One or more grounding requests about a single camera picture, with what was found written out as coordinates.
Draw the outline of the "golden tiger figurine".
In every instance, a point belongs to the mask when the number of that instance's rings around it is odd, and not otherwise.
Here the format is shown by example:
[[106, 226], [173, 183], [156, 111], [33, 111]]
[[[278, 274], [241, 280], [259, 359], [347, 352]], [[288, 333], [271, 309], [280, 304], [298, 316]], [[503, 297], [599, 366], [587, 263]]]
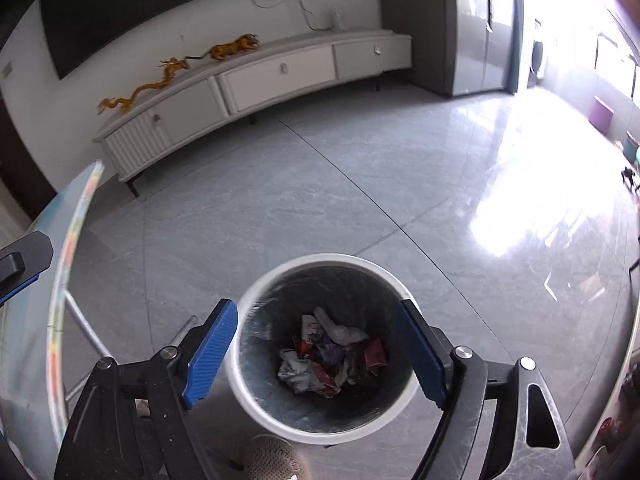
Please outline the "golden tiger figurine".
[[228, 44], [215, 44], [200, 56], [188, 55], [186, 60], [201, 61], [211, 58], [217, 62], [224, 62], [226, 58], [242, 52], [253, 51], [259, 47], [259, 39], [256, 35], [245, 34]]

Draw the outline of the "washing machine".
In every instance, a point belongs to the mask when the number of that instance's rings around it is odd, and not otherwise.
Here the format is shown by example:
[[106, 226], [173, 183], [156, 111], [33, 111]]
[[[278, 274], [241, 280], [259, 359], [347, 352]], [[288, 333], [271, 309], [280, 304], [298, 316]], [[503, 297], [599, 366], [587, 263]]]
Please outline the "washing machine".
[[540, 79], [542, 63], [544, 62], [544, 42], [542, 41], [542, 24], [541, 21], [534, 21], [534, 41], [532, 49], [532, 58], [529, 64], [529, 74], [527, 79], [527, 87], [534, 88]]

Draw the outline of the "purple plastic bag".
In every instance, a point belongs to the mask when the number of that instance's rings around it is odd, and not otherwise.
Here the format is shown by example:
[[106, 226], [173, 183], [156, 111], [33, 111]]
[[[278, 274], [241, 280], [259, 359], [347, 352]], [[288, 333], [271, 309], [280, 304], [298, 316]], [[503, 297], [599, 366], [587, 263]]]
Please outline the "purple plastic bag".
[[330, 374], [335, 375], [346, 358], [347, 348], [333, 341], [319, 342], [314, 346], [314, 360]]

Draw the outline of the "golden dragon figurine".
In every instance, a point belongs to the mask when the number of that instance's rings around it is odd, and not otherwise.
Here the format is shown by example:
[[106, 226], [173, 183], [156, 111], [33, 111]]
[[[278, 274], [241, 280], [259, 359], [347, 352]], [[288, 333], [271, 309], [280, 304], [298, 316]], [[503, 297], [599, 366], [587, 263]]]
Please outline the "golden dragon figurine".
[[179, 72], [188, 70], [190, 65], [185, 58], [170, 58], [169, 60], [160, 61], [160, 68], [163, 70], [163, 77], [160, 80], [140, 84], [130, 93], [130, 96], [104, 98], [96, 106], [96, 114], [101, 115], [106, 110], [120, 110], [121, 112], [130, 110], [142, 92], [165, 89], [172, 83]]

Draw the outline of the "white round trash bin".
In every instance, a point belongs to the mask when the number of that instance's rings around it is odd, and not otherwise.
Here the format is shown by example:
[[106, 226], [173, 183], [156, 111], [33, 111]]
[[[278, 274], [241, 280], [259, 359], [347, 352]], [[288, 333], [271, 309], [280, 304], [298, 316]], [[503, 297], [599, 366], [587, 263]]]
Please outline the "white round trash bin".
[[238, 303], [226, 357], [235, 399], [279, 437], [338, 445], [373, 434], [418, 381], [396, 328], [412, 293], [382, 266], [314, 254], [264, 274]]

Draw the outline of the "grey double door refrigerator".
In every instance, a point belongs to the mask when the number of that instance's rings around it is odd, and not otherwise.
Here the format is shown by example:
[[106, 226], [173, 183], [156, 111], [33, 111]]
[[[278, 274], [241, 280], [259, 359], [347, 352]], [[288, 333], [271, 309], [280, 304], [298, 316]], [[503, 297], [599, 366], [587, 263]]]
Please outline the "grey double door refrigerator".
[[412, 38], [413, 84], [447, 98], [518, 91], [524, 0], [380, 0], [382, 24]]

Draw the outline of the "dark brown entrance door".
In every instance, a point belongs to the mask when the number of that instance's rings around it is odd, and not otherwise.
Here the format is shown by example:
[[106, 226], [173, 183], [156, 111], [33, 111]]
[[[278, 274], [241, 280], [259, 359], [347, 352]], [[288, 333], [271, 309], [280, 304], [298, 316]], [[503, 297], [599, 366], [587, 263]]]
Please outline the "dark brown entrance door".
[[56, 192], [32, 158], [18, 134], [6, 103], [0, 101], [1, 180], [32, 220], [56, 196]]

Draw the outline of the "white TV cabinet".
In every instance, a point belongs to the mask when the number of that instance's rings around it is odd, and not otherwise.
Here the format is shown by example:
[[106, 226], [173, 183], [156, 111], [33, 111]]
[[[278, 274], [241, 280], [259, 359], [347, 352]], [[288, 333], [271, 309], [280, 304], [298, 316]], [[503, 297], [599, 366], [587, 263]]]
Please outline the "white TV cabinet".
[[223, 126], [322, 89], [411, 67], [412, 39], [391, 30], [317, 32], [268, 42], [207, 62], [115, 113], [94, 140], [134, 179], [166, 156]]

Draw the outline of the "purple small bin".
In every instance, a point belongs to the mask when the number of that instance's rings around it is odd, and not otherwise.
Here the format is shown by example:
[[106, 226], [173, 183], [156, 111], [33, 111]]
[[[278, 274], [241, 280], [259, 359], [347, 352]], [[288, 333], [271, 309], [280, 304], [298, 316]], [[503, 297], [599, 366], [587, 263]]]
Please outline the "purple small bin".
[[593, 98], [593, 102], [588, 115], [588, 120], [594, 128], [596, 128], [604, 136], [608, 135], [615, 112], [612, 107], [608, 106], [598, 96]]

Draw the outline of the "red snack bag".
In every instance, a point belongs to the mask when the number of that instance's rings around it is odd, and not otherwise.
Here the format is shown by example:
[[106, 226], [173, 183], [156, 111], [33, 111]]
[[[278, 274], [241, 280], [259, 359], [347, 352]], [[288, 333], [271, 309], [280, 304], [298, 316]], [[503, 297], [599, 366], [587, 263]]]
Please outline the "red snack bag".
[[347, 346], [345, 363], [335, 375], [314, 360], [314, 346], [329, 340], [300, 340], [292, 356], [282, 356], [281, 379], [296, 394], [315, 393], [331, 399], [346, 387], [376, 384], [382, 369], [387, 366], [385, 350], [379, 339], [367, 339]]

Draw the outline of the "wall switch plate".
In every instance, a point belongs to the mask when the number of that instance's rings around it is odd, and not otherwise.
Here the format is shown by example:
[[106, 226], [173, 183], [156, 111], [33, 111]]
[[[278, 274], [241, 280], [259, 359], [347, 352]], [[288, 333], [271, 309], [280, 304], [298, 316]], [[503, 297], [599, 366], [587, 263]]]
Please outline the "wall switch plate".
[[1, 71], [1, 75], [3, 78], [9, 77], [10, 73], [12, 73], [13, 67], [12, 67], [12, 63], [6, 63], [5, 66], [3, 66], [2, 71]]

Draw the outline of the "white tissue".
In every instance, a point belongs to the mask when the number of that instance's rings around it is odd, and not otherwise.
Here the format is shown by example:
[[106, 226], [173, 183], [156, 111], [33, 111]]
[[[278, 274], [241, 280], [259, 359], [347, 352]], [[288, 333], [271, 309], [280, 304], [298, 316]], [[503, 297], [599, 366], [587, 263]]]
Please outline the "white tissue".
[[347, 347], [351, 344], [358, 344], [358, 342], [365, 341], [369, 336], [360, 328], [347, 327], [342, 324], [334, 323], [329, 315], [322, 307], [316, 307], [314, 309], [314, 317], [322, 326], [323, 330], [329, 336], [329, 338], [336, 344]]

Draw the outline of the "white power strip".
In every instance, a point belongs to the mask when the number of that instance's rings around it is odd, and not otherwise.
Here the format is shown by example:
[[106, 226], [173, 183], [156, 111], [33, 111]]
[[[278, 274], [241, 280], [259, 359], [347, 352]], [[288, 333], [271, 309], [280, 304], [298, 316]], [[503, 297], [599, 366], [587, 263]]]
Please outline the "white power strip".
[[344, 10], [340, 6], [334, 6], [332, 9], [332, 28], [334, 30], [345, 30]]

